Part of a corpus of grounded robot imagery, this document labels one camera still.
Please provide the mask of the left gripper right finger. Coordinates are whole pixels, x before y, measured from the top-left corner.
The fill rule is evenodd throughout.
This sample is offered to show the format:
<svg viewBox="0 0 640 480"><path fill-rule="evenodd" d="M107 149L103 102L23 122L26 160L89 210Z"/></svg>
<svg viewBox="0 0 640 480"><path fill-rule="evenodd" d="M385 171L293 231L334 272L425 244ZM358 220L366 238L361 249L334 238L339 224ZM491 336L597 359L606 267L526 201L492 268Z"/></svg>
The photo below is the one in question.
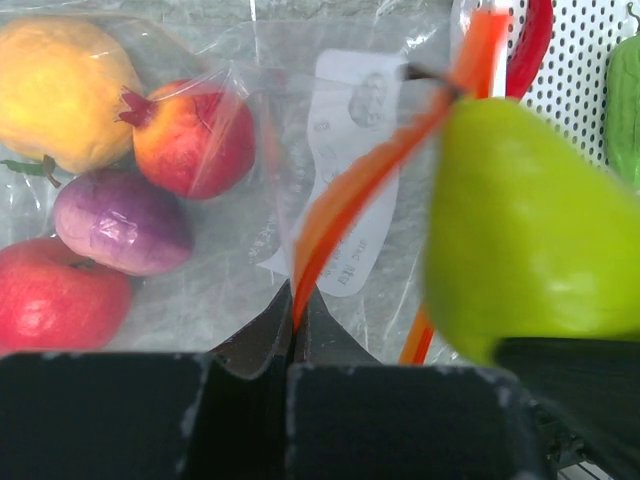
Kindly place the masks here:
<svg viewBox="0 0 640 480"><path fill-rule="evenodd" d="M294 360L314 365L380 365L331 315L321 294L313 294L298 329Z"/></svg>

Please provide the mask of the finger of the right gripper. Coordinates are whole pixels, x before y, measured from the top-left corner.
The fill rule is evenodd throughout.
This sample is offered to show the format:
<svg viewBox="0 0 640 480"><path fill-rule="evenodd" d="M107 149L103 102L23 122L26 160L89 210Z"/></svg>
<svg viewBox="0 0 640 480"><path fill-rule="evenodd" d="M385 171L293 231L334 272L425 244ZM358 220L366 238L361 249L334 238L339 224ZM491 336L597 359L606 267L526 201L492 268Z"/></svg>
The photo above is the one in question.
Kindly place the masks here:
<svg viewBox="0 0 640 480"><path fill-rule="evenodd" d="M621 340L511 338L495 362L584 439L611 475L639 473L639 344Z"/></svg>

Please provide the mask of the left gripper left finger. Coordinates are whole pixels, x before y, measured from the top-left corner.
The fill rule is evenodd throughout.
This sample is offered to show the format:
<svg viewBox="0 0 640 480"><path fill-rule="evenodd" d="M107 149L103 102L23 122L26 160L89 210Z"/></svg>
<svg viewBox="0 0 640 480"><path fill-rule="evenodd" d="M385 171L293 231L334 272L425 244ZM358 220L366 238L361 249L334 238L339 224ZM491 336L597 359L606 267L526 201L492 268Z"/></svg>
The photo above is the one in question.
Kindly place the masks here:
<svg viewBox="0 0 640 480"><path fill-rule="evenodd" d="M291 341L292 293L286 280L267 307L239 331L212 350L230 375L242 380L260 377Z"/></svg>

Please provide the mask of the green pear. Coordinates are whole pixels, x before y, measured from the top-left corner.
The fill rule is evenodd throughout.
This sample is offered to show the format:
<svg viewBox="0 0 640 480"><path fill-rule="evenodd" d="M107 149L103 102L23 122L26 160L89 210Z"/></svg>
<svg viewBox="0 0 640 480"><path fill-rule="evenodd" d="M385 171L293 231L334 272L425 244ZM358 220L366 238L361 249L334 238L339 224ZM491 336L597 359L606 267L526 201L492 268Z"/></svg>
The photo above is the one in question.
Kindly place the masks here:
<svg viewBox="0 0 640 480"><path fill-rule="evenodd" d="M465 360L509 339L639 338L639 198L535 112L443 79L423 285Z"/></svg>

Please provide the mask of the purple onion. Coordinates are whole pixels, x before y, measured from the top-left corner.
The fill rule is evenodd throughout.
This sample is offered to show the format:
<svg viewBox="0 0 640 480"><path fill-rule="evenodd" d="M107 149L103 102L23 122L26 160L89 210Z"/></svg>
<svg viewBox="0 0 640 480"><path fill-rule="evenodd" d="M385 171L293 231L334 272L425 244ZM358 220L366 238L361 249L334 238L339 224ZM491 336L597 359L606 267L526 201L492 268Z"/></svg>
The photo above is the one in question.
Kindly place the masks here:
<svg viewBox="0 0 640 480"><path fill-rule="evenodd" d="M136 171L101 169L75 178L58 193L53 219L71 250L132 276L167 273L194 250L176 196Z"/></svg>

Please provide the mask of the clear zip top bag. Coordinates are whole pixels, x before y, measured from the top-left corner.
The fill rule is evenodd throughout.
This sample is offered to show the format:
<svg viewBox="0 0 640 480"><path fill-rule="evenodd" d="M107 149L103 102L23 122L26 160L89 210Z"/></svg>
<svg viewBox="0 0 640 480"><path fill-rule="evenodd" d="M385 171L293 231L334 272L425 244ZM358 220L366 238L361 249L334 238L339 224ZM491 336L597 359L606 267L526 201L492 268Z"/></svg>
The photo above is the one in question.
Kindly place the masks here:
<svg viewBox="0 0 640 480"><path fill-rule="evenodd" d="M408 74L416 67L476 73L495 44L487 33L497 23L491 9L472 13L457 50L452 19L438 11L217 29L42 6L3 9L1 29L33 16L74 17L103 29L128 53L144 97L178 80L187 81L181 94L211 93L215 86L237 93L253 116L256 156L244 178L214 198L185 198L160 187L176 196L190 220L192 256L150 276L102 265L125 274L133 292L107 345L3 354L205 351L249 323L289 280L295 298L321 294L331 315L376 359L397 358L421 298L418 264L437 146L424 124L444 88L437 79L412 81ZM1 142L1 250L60 239L54 202L75 178L101 169L143 175L129 126L130 150L82 174Z"/></svg>

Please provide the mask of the red strawberry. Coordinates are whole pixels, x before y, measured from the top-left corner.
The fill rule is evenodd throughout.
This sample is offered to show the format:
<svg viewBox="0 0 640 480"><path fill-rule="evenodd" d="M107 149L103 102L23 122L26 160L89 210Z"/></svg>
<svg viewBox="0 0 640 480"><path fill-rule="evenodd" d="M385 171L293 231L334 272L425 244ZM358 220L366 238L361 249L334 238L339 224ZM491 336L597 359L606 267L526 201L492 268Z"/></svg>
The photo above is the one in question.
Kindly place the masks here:
<svg viewBox="0 0 640 480"><path fill-rule="evenodd" d="M127 88L119 119L133 127L137 166L153 184L190 199L230 190L255 163L254 120L235 92L181 94L186 80L144 97Z"/></svg>

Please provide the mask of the red apple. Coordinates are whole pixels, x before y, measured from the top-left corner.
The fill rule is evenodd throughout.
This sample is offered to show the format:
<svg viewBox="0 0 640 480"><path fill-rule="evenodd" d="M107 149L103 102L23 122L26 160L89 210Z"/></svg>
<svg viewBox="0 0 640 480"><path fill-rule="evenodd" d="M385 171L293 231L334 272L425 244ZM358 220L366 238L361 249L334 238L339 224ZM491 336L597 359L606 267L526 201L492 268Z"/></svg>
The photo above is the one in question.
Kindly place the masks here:
<svg viewBox="0 0 640 480"><path fill-rule="evenodd" d="M72 252L58 238L1 250L1 350L97 350L126 319L129 278Z"/></svg>

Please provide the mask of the green cucumber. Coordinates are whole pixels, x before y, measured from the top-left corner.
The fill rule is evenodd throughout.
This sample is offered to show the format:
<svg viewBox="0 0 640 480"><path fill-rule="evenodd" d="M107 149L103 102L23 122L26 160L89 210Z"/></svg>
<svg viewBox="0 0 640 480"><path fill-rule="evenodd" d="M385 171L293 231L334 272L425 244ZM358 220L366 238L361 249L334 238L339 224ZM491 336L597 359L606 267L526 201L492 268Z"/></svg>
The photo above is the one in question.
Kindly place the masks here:
<svg viewBox="0 0 640 480"><path fill-rule="evenodd" d="M612 52L606 76L605 146L610 167L639 189L639 35Z"/></svg>

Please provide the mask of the orange fruit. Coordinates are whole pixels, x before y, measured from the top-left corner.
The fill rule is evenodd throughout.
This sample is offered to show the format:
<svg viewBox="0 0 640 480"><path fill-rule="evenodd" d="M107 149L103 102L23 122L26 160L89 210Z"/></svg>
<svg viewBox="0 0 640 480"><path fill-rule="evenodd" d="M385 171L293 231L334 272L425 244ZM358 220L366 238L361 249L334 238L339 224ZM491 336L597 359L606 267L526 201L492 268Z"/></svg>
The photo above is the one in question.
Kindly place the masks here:
<svg viewBox="0 0 640 480"><path fill-rule="evenodd" d="M121 95L142 87L128 53L95 24L33 16L1 29L1 142L72 174L108 166L131 148Z"/></svg>

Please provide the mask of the red chili pepper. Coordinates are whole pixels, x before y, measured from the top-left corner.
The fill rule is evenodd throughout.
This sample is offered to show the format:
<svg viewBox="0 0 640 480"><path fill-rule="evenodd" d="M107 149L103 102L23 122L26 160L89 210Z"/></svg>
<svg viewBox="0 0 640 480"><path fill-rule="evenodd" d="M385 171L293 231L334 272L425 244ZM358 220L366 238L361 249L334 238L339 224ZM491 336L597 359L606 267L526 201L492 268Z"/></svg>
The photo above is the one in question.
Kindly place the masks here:
<svg viewBox="0 0 640 480"><path fill-rule="evenodd" d="M507 62L505 95L521 100L535 80L552 36L551 0L529 0L521 36Z"/></svg>

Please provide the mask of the white plastic basket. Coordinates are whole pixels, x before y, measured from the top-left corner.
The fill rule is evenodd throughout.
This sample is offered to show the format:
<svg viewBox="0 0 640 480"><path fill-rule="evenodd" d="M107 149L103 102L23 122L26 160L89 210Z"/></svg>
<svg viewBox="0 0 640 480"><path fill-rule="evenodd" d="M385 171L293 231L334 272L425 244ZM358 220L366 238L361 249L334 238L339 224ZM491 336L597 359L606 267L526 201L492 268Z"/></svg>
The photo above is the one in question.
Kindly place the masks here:
<svg viewBox="0 0 640 480"><path fill-rule="evenodd" d="M507 38L496 60L495 97L507 97L507 62L515 51L528 1L456 1L452 6L452 48L467 33L480 7L510 15ZM547 119L556 131L596 165L609 165L605 146L606 76L614 49L639 35L636 1L552 1L552 36L538 74L520 101Z"/></svg>

